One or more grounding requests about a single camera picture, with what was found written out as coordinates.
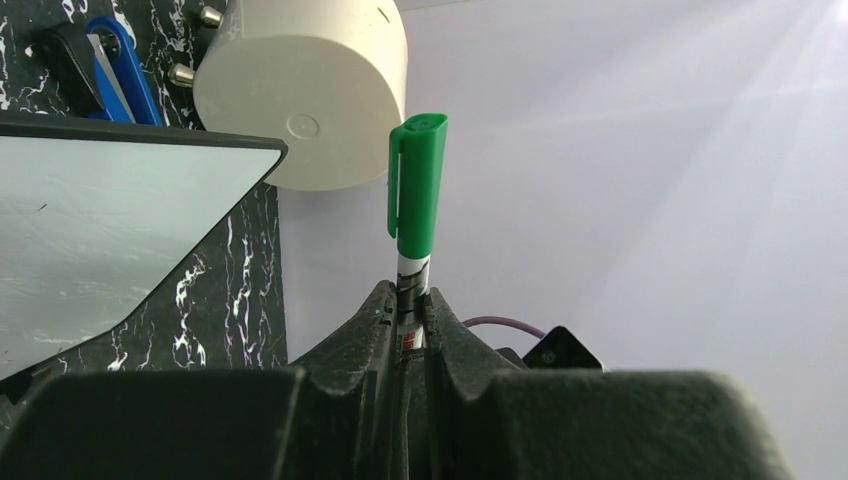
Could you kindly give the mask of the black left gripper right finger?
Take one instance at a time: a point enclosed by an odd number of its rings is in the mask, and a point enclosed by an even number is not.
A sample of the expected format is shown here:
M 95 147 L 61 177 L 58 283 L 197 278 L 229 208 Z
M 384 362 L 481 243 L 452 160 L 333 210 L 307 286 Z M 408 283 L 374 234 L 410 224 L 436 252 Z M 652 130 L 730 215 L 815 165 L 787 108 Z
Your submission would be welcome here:
M 436 479 L 790 479 L 751 397 L 703 371 L 522 369 L 424 304 Z

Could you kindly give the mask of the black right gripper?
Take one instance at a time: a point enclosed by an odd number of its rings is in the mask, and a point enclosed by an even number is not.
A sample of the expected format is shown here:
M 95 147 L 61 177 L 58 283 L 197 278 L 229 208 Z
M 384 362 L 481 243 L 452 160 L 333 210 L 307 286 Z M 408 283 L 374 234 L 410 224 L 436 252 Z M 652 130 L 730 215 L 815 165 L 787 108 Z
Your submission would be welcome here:
M 496 352 L 522 369 L 604 370 L 602 362 L 563 326 L 543 332 L 523 356 L 510 347 L 497 348 Z

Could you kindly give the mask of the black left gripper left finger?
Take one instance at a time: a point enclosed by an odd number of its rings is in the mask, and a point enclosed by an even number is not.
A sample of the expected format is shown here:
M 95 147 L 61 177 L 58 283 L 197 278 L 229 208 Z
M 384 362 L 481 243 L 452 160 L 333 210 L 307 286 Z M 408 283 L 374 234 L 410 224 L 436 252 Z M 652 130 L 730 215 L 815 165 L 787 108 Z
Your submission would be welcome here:
M 1 452 L 5 479 L 384 479 L 396 293 L 275 370 L 64 375 Z

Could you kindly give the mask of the green marker cap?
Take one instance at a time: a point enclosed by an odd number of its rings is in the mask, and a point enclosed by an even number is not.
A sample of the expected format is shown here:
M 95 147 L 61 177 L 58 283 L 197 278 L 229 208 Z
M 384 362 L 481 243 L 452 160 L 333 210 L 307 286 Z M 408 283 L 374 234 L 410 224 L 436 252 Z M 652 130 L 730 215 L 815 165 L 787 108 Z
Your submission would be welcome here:
M 445 114 L 423 113 L 389 134 L 387 230 L 409 259 L 433 251 L 448 125 Z

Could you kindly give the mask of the white whiteboard black frame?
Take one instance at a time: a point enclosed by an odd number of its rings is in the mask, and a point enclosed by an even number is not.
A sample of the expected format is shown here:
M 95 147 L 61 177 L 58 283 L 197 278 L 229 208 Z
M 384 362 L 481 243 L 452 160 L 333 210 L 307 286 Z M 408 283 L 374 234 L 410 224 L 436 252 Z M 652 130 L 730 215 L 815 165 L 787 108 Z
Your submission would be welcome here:
M 124 321 L 287 153 L 280 140 L 1 115 L 1 375 Z

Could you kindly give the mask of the white marker pen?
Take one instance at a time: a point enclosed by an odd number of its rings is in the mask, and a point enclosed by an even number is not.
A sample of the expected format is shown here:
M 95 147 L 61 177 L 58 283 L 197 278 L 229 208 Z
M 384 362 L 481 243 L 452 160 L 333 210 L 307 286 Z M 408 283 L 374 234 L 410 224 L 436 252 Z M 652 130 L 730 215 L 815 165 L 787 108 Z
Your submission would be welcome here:
M 429 294 L 430 257 L 411 259 L 401 254 L 397 262 L 397 337 L 402 352 L 424 345 L 423 303 Z

